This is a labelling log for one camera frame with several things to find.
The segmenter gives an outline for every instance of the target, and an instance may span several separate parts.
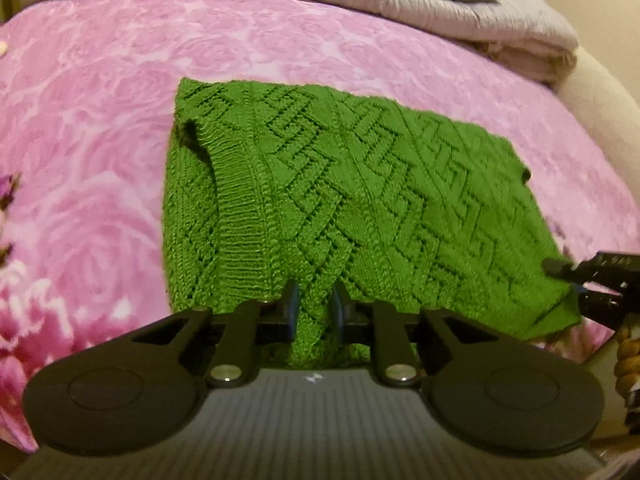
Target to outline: silver screw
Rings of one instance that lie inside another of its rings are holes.
[[[411,365],[391,365],[385,370],[385,375],[394,381],[405,382],[414,379],[418,375],[418,370]]]
[[[235,381],[242,376],[242,370],[236,365],[218,365],[213,368],[209,375],[217,381]]]

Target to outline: striped gray surface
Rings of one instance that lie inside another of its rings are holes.
[[[211,393],[160,444],[115,458],[43,447],[12,480],[581,480],[600,467],[584,449],[528,460],[476,449],[416,393],[366,370],[263,370],[249,386]]]

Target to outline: floral bedsheet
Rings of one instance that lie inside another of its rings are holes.
[[[462,46],[298,0],[51,0],[0,28],[0,174],[21,174],[0,269],[0,438],[36,449],[20,395],[44,365],[167,316],[161,199],[181,77],[316,83],[508,137],[562,249],[639,251],[639,212],[548,90]],[[583,361],[592,322],[550,350]]]

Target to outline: beige wall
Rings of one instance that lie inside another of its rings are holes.
[[[546,0],[640,103],[640,0]]]

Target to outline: zigzag knit pattern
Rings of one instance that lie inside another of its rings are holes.
[[[579,322],[511,144],[474,124],[321,86],[184,79],[164,192],[172,308],[230,312],[300,282],[298,339],[270,364],[352,365],[328,295],[446,307],[527,339]]]

